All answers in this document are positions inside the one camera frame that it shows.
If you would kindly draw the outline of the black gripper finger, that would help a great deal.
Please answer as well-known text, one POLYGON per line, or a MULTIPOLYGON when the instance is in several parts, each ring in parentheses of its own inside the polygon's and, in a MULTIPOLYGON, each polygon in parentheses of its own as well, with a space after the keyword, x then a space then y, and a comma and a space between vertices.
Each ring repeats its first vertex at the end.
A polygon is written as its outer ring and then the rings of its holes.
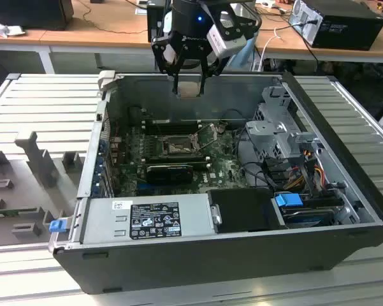
POLYGON ((182 41, 179 33, 170 33, 168 36, 161 36, 152 39, 152 51, 155 61, 161 73, 173 77, 173 93, 178 94, 179 72, 186 60, 187 45, 182 41), (168 47, 173 49, 174 58, 169 62, 164 52, 168 47))
POLYGON ((223 69, 226 67, 226 59, 218 59, 213 64, 208 64, 208 51, 204 47, 199 47, 199 60, 201 65, 201 82, 199 88, 199 95, 202 96, 205 91, 205 82, 207 78, 212 76, 219 76, 223 69))

